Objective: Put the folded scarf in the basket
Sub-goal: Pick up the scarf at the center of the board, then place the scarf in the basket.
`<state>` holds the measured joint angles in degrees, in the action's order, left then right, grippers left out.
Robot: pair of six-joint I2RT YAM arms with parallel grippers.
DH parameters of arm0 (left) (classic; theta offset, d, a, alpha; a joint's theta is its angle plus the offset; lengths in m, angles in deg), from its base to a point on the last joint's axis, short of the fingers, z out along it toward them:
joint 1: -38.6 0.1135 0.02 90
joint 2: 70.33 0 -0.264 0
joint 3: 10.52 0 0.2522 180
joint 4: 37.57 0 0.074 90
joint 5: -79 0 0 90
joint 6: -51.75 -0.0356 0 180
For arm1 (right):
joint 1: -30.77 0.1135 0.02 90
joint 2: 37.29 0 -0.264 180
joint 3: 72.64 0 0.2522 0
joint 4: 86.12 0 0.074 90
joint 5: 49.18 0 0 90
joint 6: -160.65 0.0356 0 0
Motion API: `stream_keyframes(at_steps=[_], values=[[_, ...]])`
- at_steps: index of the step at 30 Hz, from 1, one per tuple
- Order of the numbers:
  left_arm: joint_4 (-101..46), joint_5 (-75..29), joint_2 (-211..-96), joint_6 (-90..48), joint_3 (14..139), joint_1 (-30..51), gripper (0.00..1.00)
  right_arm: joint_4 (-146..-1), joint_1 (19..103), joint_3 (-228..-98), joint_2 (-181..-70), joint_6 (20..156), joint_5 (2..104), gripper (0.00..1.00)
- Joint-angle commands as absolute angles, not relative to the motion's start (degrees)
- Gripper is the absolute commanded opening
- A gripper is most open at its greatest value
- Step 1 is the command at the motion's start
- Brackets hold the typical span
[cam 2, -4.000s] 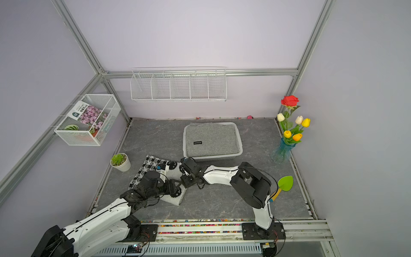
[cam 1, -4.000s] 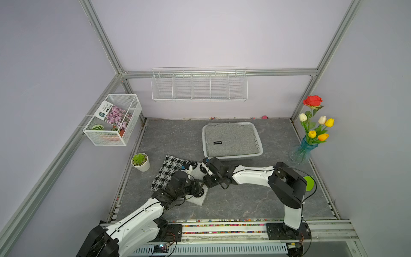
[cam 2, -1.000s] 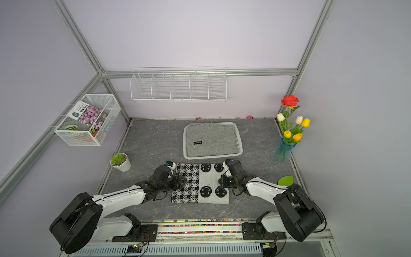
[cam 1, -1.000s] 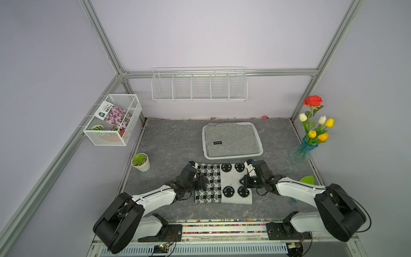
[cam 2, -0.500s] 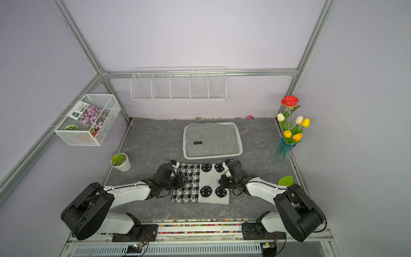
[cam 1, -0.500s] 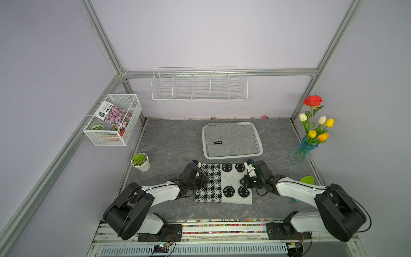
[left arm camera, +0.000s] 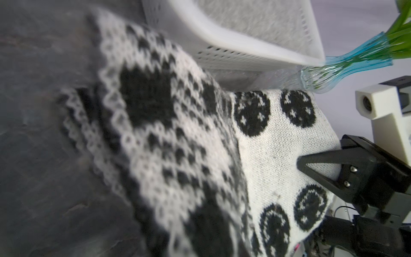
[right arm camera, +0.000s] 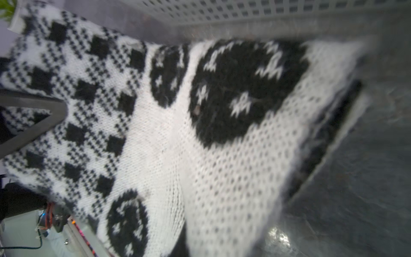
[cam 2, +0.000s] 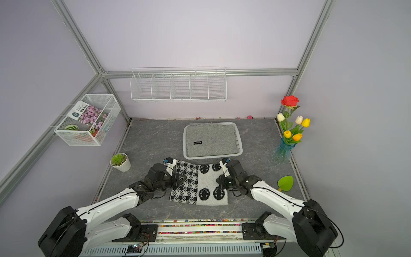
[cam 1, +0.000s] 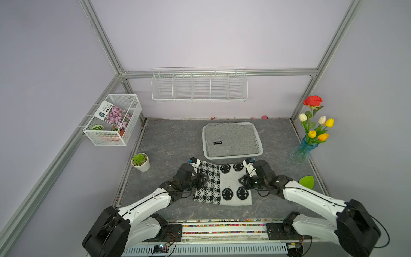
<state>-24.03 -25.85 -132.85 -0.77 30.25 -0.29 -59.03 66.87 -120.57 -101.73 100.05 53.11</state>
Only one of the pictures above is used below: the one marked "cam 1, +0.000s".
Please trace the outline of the houndstooth and circle pattern scarf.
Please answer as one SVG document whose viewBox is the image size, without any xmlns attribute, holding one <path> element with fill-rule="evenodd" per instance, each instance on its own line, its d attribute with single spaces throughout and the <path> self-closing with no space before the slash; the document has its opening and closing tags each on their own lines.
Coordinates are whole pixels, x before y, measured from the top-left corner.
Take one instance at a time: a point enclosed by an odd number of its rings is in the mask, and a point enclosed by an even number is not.
<svg viewBox="0 0 411 257">
<path fill-rule="evenodd" d="M 201 161 L 197 172 L 209 178 L 204 188 L 196 190 L 194 201 L 222 206 L 252 205 L 251 190 L 239 183 L 239 179 L 246 174 L 242 163 L 217 165 Z"/>
</svg>

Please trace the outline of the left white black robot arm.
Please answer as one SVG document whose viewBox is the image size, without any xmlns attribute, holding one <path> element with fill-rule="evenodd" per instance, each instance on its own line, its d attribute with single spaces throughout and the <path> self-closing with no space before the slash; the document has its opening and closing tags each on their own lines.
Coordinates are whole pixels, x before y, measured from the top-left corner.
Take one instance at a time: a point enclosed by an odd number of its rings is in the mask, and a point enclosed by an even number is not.
<svg viewBox="0 0 411 257">
<path fill-rule="evenodd" d="M 82 241 L 91 257 L 120 257 L 124 251 L 145 240 L 157 237 L 168 222 L 157 214 L 180 200 L 185 192 L 205 187 L 209 175 L 184 163 L 169 181 L 153 193 L 119 209 L 112 206 L 102 211 Z"/>
</svg>

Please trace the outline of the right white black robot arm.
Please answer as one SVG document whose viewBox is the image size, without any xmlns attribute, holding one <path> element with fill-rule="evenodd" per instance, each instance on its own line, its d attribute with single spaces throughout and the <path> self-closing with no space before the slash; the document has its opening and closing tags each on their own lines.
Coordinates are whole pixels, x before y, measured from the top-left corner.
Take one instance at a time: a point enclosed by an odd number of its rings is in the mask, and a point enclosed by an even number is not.
<svg viewBox="0 0 411 257">
<path fill-rule="evenodd" d="M 279 229 L 285 237 L 316 237 L 341 246 L 352 257 L 368 257 L 376 248 L 381 231 L 359 201 L 346 202 L 315 192 L 288 176 L 277 175 L 265 160 L 247 158 L 233 168 L 245 172 L 239 179 L 245 189 L 266 190 L 269 195 L 295 202 L 320 215 L 314 218 L 290 213 Z"/>
</svg>

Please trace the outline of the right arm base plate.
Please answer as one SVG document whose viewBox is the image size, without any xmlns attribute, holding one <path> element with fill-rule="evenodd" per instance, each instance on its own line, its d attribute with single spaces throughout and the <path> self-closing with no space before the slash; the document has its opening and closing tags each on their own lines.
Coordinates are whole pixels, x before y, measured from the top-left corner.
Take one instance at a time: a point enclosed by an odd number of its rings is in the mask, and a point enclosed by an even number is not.
<svg viewBox="0 0 411 257">
<path fill-rule="evenodd" d="M 283 223 L 267 223 L 268 239 L 270 241 L 294 240 L 303 241 L 304 236 L 299 234 L 292 225 Z"/>
</svg>

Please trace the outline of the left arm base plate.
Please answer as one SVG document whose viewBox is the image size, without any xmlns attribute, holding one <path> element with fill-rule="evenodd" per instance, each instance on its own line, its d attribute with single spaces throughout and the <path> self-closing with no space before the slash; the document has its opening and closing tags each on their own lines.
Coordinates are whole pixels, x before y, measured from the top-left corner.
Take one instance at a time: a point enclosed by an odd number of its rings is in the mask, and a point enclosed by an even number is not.
<svg viewBox="0 0 411 257">
<path fill-rule="evenodd" d="M 182 240 L 183 226 L 181 224 L 169 224 L 161 227 L 156 237 L 147 239 L 144 242 L 180 242 Z"/>
</svg>

